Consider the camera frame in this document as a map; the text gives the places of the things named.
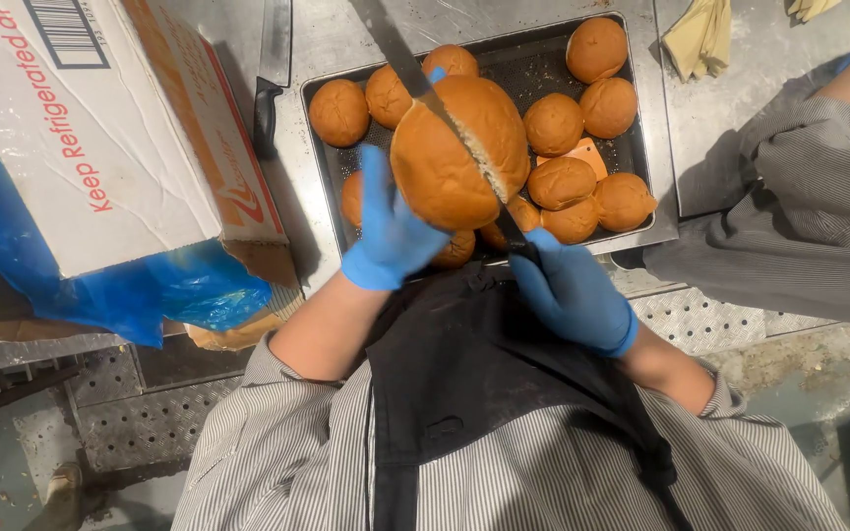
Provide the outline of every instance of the metal baking tray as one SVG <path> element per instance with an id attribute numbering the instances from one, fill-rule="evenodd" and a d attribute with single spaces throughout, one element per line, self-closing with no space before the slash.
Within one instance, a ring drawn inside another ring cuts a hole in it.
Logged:
<path id="1" fill-rule="evenodd" d="M 540 28 L 524 29 L 480 41 L 466 42 L 461 46 L 477 58 L 478 65 L 481 68 L 481 77 L 491 79 L 500 85 L 516 104 L 516 108 L 522 116 L 538 99 L 552 92 L 560 92 L 576 101 L 579 100 L 587 85 L 573 78 L 570 70 L 566 67 L 566 48 L 573 31 L 584 20 L 594 17 L 611 18 L 622 26 L 626 35 L 628 34 L 627 24 L 621 13 L 608 11 Z M 629 44 L 628 54 L 629 60 L 616 74 L 616 77 L 631 81 L 635 85 L 636 94 L 638 94 L 638 85 L 635 82 L 631 65 L 631 44 Z M 426 53 L 422 53 L 417 58 L 422 60 L 425 56 Z M 372 76 L 372 73 L 384 64 L 384 62 L 372 64 L 305 82 L 301 87 L 305 112 L 310 108 L 311 99 L 313 99 L 317 90 L 327 81 L 349 79 L 359 83 L 365 89 L 365 83 Z M 590 137 L 587 133 L 584 133 L 583 136 Z M 606 162 L 609 174 L 627 172 L 640 176 L 648 185 L 648 190 L 652 192 L 652 195 L 655 195 L 651 180 L 645 178 L 649 175 L 649 172 L 640 109 L 635 123 L 619 137 L 612 140 L 591 138 L 595 142 L 599 154 Z M 370 119 L 369 131 L 360 142 L 378 146 L 388 152 L 391 140 L 392 131 Z M 316 153 L 316 163 L 319 166 L 324 183 L 327 204 L 334 221 L 337 243 L 342 255 L 361 235 L 360 230 L 355 229 L 343 217 L 339 206 L 344 179 L 359 169 L 359 143 L 348 148 L 331 147 L 316 135 L 313 128 L 311 128 L 311 142 L 313 142 L 313 152 Z M 527 145 L 527 154 L 530 157 L 531 166 L 537 167 L 537 155 L 530 151 L 529 145 Z M 521 194 L 529 199 L 526 189 Z M 589 236 L 579 245 L 630 236 L 645 231 L 654 224 L 655 214 L 652 212 L 644 223 L 633 231 L 611 233 L 599 227 L 596 228 L 596 232 L 592 236 Z M 477 239 L 478 243 L 472 256 L 473 260 L 478 259 L 493 263 L 506 258 L 502 252 L 487 246 L 480 236 Z"/>

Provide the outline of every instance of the knife handle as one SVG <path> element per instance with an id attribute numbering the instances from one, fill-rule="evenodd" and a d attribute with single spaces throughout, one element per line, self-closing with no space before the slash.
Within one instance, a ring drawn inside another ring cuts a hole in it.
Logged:
<path id="1" fill-rule="evenodd" d="M 537 268 L 542 272 L 543 271 L 543 261 L 540 260 L 540 251 L 537 248 L 537 244 L 533 242 L 511 242 L 510 252 L 517 256 L 522 256 L 527 260 L 534 263 Z"/>
<path id="2" fill-rule="evenodd" d="M 277 116 L 274 110 L 274 98 L 283 89 L 267 79 L 258 78 L 254 92 L 254 153 L 260 161 L 269 161 L 277 156 L 274 148 L 274 127 Z"/>

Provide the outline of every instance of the black apron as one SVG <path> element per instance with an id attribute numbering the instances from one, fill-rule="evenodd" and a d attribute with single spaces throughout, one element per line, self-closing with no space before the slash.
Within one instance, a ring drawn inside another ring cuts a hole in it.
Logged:
<path id="1" fill-rule="evenodd" d="M 632 449 L 639 478 L 679 531 L 677 474 L 635 385 L 614 362 L 550 332 L 519 296 L 509 267 L 466 269 L 408 284 L 386 304 L 365 352 L 376 420 L 374 531 L 415 531 L 419 466 L 503 424 L 575 405 Z"/>

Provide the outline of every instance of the chef's knife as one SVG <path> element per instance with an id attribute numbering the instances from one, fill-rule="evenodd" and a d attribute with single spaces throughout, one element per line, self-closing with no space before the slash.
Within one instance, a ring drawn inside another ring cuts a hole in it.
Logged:
<path id="1" fill-rule="evenodd" d="M 458 142 L 465 147 L 467 154 L 471 156 L 471 159 L 475 160 L 475 165 L 477 165 L 478 168 L 481 168 L 482 165 L 477 163 L 474 153 L 467 145 L 467 142 L 465 142 L 464 135 L 461 134 L 461 131 L 458 130 L 458 126 L 455 124 L 455 121 L 452 120 L 452 117 L 448 115 L 448 111 L 445 110 L 445 105 L 441 102 L 441 98 L 439 98 L 438 94 L 435 93 L 433 88 L 431 88 L 431 83 L 428 78 L 425 77 L 425 73 L 422 72 L 422 67 L 419 64 L 419 61 L 414 55 L 412 55 L 412 50 L 409 49 L 409 45 L 406 44 L 405 41 L 402 40 L 401 35 L 399 35 L 398 29 L 395 27 L 395 21 L 393 21 L 392 17 L 389 16 L 389 13 L 386 12 L 383 3 L 380 0 L 349 0 L 349 3 L 353 5 L 354 9 L 356 9 L 356 13 L 359 14 L 360 20 L 363 21 L 366 29 L 369 30 L 369 33 L 372 35 L 373 41 L 375 41 L 379 46 L 379 49 L 382 50 L 383 55 L 385 55 L 385 60 L 387 60 L 393 70 L 395 70 L 398 80 L 405 85 L 405 89 L 409 91 L 409 94 L 413 98 L 425 104 L 429 111 L 438 116 L 441 121 L 445 122 L 445 125 L 448 126 L 448 128 L 455 134 L 455 137 L 457 137 Z M 489 175 L 483 171 L 482 175 L 485 180 L 487 180 L 488 186 L 490 186 L 491 190 L 494 191 L 494 195 L 497 196 L 497 204 L 500 208 L 500 215 L 498 215 L 495 223 L 501 229 L 503 238 L 507 242 L 507 251 L 530 260 L 536 264 L 537 267 L 542 267 L 537 246 L 532 242 L 527 241 L 527 237 L 520 230 L 520 227 L 517 226 L 514 221 L 514 217 L 510 214 L 510 211 L 507 210 L 503 200 L 497 195 L 497 190 L 493 185 L 491 185 Z"/>
<path id="2" fill-rule="evenodd" d="M 258 158 L 274 157 L 274 98 L 291 84 L 291 0 L 265 0 L 261 29 L 261 64 L 254 92 L 254 151 Z"/>

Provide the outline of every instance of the blue plastic liner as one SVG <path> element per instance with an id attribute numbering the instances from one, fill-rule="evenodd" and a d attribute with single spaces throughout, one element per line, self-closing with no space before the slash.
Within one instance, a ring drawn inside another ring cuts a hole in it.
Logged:
<path id="1" fill-rule="evenodd" d="M 154 347 L 162 345 L 163 317 L 225 331 L 271 298 L 270 286 L 215 240 L 62 280 L 1 161 L 0 273 L 39 318 L 99 326 Z"/>

